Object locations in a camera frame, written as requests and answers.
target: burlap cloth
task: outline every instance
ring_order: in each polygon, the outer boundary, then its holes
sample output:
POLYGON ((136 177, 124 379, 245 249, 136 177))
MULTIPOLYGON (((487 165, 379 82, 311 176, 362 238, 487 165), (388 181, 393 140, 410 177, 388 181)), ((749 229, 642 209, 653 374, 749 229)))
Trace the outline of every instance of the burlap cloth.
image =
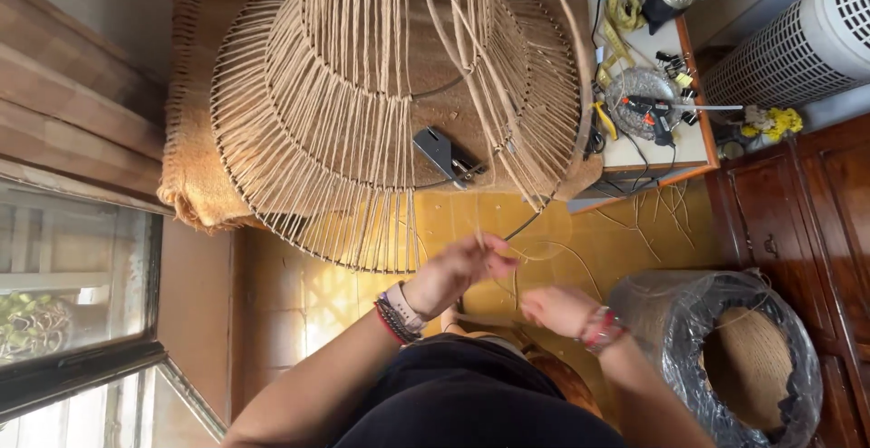
MULTIPOLYGON (((164 172, 158 197, 163 202, 174 205, 183 222, 206 231, 232 229, 245 224, 259 225, 223 171, 212 136, 209 109, 212 72, 218 50, 227 29, 245 1, 247 0, 174 0, 173 72, 166 109, 164 172)), ((560 18, 564 19, 558 8, 558 1, 541 1, 548 6, 553 18, 559 21, 560 18)), ((587 30, 589 20, 586 0, 568 1, 578 25, 587 30)), ((589 51, 582 54, 591 59, 593 53, 591 46, 588 47, 589 51)), ((455 76, 455 68, 446 67, 444 74, 438 77, 449 80, 455 76)), ((451 114, 445 120, 453 120, 457 127, 466 123, 479 126, 479 122, 475 121, 476 111, 465 91, 461 87, 453 88, 447 92, 450 96, 441 97, 440 101, 429 99, 429 103, 441 104, 440 107, 432 108, 433 113, 451 114)), ((454 140, 463 142, 462 133, 453 134, 449 128, 445 131, 454 140)), ((602 161, 599 156, 582 162, 577 155, 556 198, 567 200, 577 195, 599 178, 601 170, 602 161)), ((511 191, 515 188, 505 171, 495 171, 494 175, 494 180, 480 182, 473 188, 478 191, 511 191)), ((453 190, 452 185, 437 189, 453 190)))

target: window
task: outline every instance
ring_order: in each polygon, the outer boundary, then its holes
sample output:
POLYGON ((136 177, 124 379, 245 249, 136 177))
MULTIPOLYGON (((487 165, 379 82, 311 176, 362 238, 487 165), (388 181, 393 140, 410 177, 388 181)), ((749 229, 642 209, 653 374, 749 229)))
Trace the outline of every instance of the window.
POLYGON ((177 373, 157 365, 2 424, 3 448, 207 448, 214 429, 198 417, 177 373))
POLYGON ((152 218, 0 180, 0 366, 140 335, 152 218))

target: green plant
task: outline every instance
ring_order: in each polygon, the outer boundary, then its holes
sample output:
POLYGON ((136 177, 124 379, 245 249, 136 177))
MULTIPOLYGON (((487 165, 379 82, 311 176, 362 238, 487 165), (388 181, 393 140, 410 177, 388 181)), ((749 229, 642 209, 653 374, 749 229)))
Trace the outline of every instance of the green plant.
POLYGON ((60 350, 70 320, 66 302, 49 294, 0 296, 0 365, 60 350))

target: person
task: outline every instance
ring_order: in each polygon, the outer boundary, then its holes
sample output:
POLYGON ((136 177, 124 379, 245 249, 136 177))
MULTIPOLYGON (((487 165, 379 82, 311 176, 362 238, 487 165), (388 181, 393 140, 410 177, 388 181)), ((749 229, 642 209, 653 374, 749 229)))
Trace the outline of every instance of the person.
POLYGON ((259 392, 222 447, 714 446, 631 335, 620 334, 619 320, 582 291, 531 290, 522 311, 594 346, 621 436, 565 401, 509 343, 468 337, 452 305, 474 283, 512 273, 517 260, 499 253, 507 248, 490 234, 453 242, 259 392), (439 315, 444 332, 416 340, 421 324, 439 315))

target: woven lampshade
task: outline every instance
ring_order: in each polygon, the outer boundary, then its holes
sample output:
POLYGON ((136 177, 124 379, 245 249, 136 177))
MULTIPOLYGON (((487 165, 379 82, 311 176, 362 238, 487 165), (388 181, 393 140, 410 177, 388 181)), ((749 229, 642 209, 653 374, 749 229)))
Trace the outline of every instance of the woven lampshade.
POLYGON ((500 175, 539 212, 588 132, 580 93, 537 0, 250 0, 217 59, 212 122, 269 229, 336 265, 410 273, 414 193, 449 188, 414 134, 452 134, 487 169, 470 190, 500 175), (473 113, 451 111, 463 103, 473 113))

